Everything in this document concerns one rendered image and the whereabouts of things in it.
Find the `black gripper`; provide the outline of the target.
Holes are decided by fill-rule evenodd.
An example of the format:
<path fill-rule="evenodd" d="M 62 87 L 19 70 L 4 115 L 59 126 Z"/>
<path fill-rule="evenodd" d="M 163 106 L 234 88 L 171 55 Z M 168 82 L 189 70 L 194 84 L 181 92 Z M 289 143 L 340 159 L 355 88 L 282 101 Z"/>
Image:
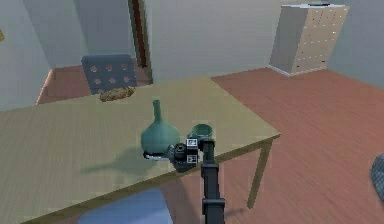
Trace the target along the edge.
<path fill-rule="evenodd" d="M 170 145 L 167 153 L 143 152 L 143 157 L 148 160 L 162 161 L 170 160 L 178 173 L 184 173 L 194 168 L 199 161 L 198 148 L 187 146 L 184 143 Z"/>

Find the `green long-necked vase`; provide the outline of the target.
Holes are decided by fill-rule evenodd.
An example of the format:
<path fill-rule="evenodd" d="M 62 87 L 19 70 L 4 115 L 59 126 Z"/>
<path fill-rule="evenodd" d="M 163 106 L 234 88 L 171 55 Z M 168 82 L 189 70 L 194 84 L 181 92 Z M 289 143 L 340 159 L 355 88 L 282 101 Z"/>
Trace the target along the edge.
<path fill-rule="evenodd" d="M 141 147 L 145 154 L 160 155 L 167 151 L 169 145 L 180 142 L 178 129 L 162 118 L 161 103 L 153 101 L 153 122 L 141 134 Z"/>

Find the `tan wooden table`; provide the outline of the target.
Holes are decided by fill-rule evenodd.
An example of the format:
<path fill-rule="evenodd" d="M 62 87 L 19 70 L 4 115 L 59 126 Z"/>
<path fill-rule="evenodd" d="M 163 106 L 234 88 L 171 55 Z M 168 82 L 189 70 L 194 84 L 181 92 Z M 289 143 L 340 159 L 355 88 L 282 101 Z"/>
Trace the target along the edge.
<path fill-rule="evenodd" d="M 155 100 L 182 136 L 210 125 L 219 162 L 279 136 L 208 77 L 142 86 L 112 102 L 92 95 L 0 111 L 0 224 L 54 224 L 178 178 L 170 163 L 143 156 Z"/>

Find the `green bowl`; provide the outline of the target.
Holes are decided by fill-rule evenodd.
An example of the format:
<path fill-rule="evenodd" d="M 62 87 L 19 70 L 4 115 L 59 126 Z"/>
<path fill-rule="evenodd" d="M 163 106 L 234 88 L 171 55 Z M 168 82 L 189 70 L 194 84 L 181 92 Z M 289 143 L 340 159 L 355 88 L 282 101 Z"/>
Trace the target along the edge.
<path fill-rule="evenodd" d="M 211 138 L 212 137 L 212 127 L 208 124 L 197 124 L 195 125 L 190 133 L 189 133 L 189 137 L 190 138 L 196 138 L 196 139 L 200 139 L 200 138 Z"/>

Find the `blue chair with round holes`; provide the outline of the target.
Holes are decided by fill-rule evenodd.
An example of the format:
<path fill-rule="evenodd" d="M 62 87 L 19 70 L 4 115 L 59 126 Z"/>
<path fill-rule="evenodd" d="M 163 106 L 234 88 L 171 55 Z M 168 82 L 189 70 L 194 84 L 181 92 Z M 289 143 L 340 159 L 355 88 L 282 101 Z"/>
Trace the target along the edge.
<path fill-rule="evenodd" d="M 81 62 L 92 94 L 137 86 L 133 60 L 129 54 L 85 55 Z"/>

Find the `dark brown room door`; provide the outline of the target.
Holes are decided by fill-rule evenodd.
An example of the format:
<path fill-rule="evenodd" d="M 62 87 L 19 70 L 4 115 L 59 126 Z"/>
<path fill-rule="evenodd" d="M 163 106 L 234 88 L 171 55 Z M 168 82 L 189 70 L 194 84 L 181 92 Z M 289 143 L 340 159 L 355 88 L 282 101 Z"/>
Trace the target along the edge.
<path fill-rule="evenodd" d="M 127 3 L 136 51 L 136 61 L 138 66 L 144 70 L 148 82 L 152 84 L 153 76 L 144 0 L 127 0 Z"/>

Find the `beige chest of drawers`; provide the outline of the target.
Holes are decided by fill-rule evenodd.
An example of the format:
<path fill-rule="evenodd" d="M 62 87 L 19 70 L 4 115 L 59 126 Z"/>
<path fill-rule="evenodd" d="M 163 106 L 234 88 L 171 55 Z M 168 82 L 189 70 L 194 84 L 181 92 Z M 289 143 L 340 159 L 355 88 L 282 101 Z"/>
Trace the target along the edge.
<path fill-rule="evenodd" d="M 349 6 L 282 5 L 269 67 L 286 76 L 324 70 Z"/>

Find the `grey checked cushion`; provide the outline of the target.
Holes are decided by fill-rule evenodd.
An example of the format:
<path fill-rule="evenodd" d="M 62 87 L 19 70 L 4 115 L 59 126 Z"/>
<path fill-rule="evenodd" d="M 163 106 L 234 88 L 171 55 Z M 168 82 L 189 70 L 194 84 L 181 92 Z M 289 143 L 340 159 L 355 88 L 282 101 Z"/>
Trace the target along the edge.
<path fill-rule="evenodd" d="M 384 153 L 375 158 L 370 176 L 378 197 L 384 202 Z"/>

